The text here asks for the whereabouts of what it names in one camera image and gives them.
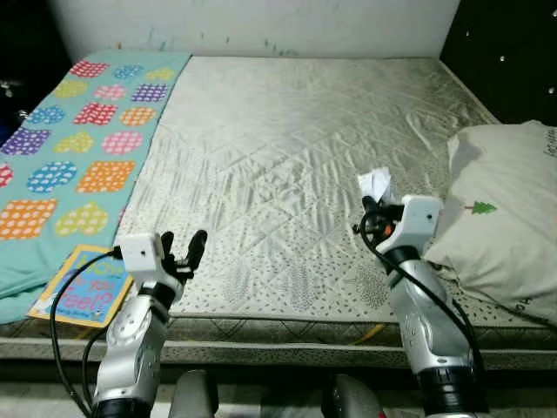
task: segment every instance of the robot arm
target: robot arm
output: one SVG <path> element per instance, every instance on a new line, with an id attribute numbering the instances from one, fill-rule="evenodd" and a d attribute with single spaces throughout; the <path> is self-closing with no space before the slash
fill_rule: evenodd
<path id="1" fill-rule="evenodd" d="M 440 200 L 405 196 L 401 206 L 387 206 L 366 196 L 362 203 L 366 215 L 354 232 L 362 234 L 386 269 L 391 306 L 410 367 L 418 379 L 426 415 L 486 413 L 476 367 L 479 359 L 474 358 L 463 327 L 455 322 L 458 312 L 451 295 L 421 258 L 437 224 Z M 373 235 L 371 242 L 366 237 L 369 233 Z M 451 311 L 452 319 L 440 305 Z"/>
<path id="2" fill-rule="evenodd" d="M 186 259 L 175 262 L 172 234 L 139 234 L 118 244 L 138 295 L 127 300 L 109 326 L 106 355 L 97 375 L 96 418 L 149 417 L 159 382 L 160 353 L 167 336 L 168 310 L 193 278 L 207 233 L 197 232 Z"/>

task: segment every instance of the white paper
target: white paper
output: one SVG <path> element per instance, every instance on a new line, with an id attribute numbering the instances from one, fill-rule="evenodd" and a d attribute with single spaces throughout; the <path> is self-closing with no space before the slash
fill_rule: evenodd
<path id="1" fill-rule="evenodd" d="M 362 196 L 371 196 L 376 202 L 383 199 L 386 203 L 394 203 L 389 167 L 375 168 L 367 174 L 358 176 L 358 183 Z"/>

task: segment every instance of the pillowcase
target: pillowcase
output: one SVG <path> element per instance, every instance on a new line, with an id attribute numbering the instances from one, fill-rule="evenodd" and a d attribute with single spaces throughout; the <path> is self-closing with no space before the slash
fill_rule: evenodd
<path id="1" fill-rule="evenodd" d="M 453 182 L 425 258 L 465 293 L 557 325 L 557 129 L 475 126 L 449 140 Z"/>

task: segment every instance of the bed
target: bed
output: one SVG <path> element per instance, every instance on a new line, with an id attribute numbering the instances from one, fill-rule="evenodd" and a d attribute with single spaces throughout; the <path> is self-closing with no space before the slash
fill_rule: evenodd
<path id="1" fill-rule="evenodd" d="M 171 230 L 176 252 L 209 233 L 163 361 L 405 367 L 384 274 L 351 231 L 356 175 L 386 165 L 397 195 L 444 196 L 447 139 L 493 123 L 436 59 L 192 57 L 117 231 Z M 554 331 L 447 285 L 487 368 L 557 368 Z M 46 321 L 0 333 L 3 359 L 51 358 Z M 78 359 L 88 331 L 59 336 Z"/>

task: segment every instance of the teal blanket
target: teal blanket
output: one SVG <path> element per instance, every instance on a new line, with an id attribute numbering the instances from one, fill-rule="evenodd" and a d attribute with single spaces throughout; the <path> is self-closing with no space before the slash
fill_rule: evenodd
<path id="1" fill-rule="evenodd" d="M 76 245 L 112 245 L 189 57 L 94 53 L 0 148 L 0 323 L 25 316 Z"/>

